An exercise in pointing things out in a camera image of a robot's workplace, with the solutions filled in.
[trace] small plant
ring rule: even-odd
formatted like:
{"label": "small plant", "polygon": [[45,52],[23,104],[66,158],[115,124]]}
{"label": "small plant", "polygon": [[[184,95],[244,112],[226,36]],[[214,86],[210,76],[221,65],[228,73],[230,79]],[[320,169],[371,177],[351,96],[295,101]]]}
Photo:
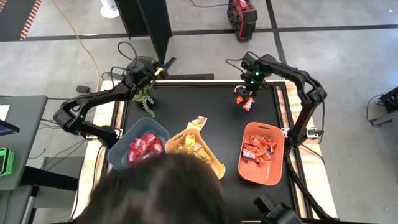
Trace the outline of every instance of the small plant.
{"label": "small plant", "polygon": [[144,110],[146,110],[153,118],[155,118],[155,113],[152,109],[149,108],[147,102],[150,104],[154,104],[155,101],[150,97],[150,91],[152,89],[152,85],[147,85],[144,87],[144,89],[140,90],[137,94],[134,95],[134,100],[135,102],[142,103],[142,107]]}

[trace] concrete floor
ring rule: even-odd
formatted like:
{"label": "concrete floor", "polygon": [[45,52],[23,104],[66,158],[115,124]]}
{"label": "concrete floor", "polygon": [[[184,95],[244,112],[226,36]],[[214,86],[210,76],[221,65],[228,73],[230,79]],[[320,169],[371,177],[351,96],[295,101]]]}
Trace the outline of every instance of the concrete floor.
{"label": "concrete floor", "polygon": [[[123,33],[120,18],[100,16],[98,0],[57,1],[79,34]],[[195,1],[198,5],[224,1]],[[255,0],[258,28],[270,28],[265,1]],[[278,27],[363,26],[398,24],[398,2],[394,0],[278,0],[272,1]],[[225,8],[197,9],[189,0],[167,1],[173,31],[229,29]],[[29,32],[32,36],[72,35],[49,0],[43,3]],[[368,99],[386,93],[398,84],[398,29],[281,32],[287,63],[307,70],[328,92],[325,136],[321,145],[338,216],[342,220],[395,223],[398,220],[398,123],[373,128],[366,121]],[[128,61],[116,50],[126,39],[84,40],[100,72]],[[155,57],[148,38],[130,42],[139,55]],[[76,40],[0,42],[0,95],[77,96],[77,85],[95,89],[96,75],[89,56]],[[233,34],[181,35],[170,39],[167,59],[176,57],[172,74],[214,73],[216,79],[238,79],[239,72],[224,63],[240,58],[247,50],[278,57],[272,33],[256,33],[239,43]],[[49,101],[44,118],[51,119],[59,101]],[[384,111],[371,105],[370,116]],[[321,108],[315,113],[320,128]],[[31,156],[47,150],[28,165],[40,167],[44,156],[52,157],[81,138],[63,131],[43,129]],[[85,147],[73,156],[84,156]],[[40,209],[35,223],[67,220],[72,205]]]}

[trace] yellow cable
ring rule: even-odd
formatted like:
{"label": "yellow cable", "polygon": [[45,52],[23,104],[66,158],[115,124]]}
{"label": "yellow cable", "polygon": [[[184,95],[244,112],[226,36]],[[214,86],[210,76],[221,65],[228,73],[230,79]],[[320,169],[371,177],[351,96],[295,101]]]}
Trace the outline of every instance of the yellow cable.
{"label": "yellow cable", "polygon": [[60,12],[60,14],[62,15],[62,17],[63,17],[63,18],[66,20],[66,22],[69,24],[70,28],[72,28],[73,32],[74,32],[75,35],[76,35],[77,40],[79,40],[79,43],[80,43],[81,47],[83,47],[83,49],[86,50],[86,52],[88,53],[88,55],[91,57],[91,60],[94,62],[95,71],[96,71],[96,73],[97,73],[97,89],[96,89],[96,91],[99,91],[99,90],[100,90],[100,71],[98,70],[98,65],[97,65],[97,63],[95,62],[93,55],[90,53],[90,51],[89,51],[89,50],[84,46],[84,44],[81,42],[81,40],[80,40],[80,38],[79,38],[79,35],[77,34],[75,28],[73,28],[72,24],[70,24],[70,22],[69,22],[68,18],[66,17],[66,15],[65,15],[65,14],[61,11],[61,9],[57,6],[57,3],[55,3],[54,0],[51,0],[51,1],[52,1],[52,4],[57,8],[58,12]]}

